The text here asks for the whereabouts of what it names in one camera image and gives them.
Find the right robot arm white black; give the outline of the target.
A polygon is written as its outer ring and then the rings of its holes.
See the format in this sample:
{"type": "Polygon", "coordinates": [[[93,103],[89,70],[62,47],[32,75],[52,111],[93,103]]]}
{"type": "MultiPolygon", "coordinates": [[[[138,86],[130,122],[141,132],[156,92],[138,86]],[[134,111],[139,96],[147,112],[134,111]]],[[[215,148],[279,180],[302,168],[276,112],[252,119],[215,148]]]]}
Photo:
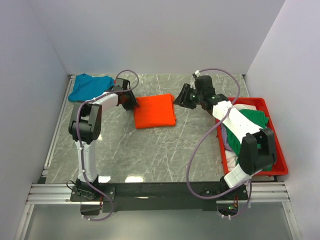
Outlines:
{"type": "Polygon", "coordinates": [[[188,109],[201,106],[239,141],[238,164],[222,178],[219,187],[222,198],[232,199],[237,194],[237,185],[277,162],[274,132],[253,123],[225,95],[217,94],[210,76],[196,76],[194,87],[185,83],[173,103],[188,109]]]}

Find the orange t shirt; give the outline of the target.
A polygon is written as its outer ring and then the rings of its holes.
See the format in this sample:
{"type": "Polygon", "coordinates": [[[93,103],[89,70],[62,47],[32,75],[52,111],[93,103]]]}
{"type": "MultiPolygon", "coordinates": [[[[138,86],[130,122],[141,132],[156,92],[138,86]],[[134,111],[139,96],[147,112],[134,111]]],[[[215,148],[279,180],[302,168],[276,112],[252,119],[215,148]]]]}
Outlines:
{"type": "Polygon", "coordinates": [[[177,118],[174,96],[170,93],[136,98],[133,116],[136,129],[174,127],[177,118]]]}

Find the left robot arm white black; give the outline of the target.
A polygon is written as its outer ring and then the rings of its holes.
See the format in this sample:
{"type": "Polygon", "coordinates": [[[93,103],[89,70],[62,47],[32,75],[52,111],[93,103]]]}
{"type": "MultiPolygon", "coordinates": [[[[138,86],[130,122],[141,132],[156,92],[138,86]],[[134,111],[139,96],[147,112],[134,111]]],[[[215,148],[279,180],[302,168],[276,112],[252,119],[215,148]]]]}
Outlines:
{"type": "Polygon", "coordinates": [[[100,195],[99,174],[96,165],[96,141],[102,130],[102,113],[121,105],[126,111],[138,106],[131,82],[115,78],[109,89],[85,101],[76,101],[70,118],[68,132],[74,140],[78,156],[76,188],[88,201],[100,195]]]}

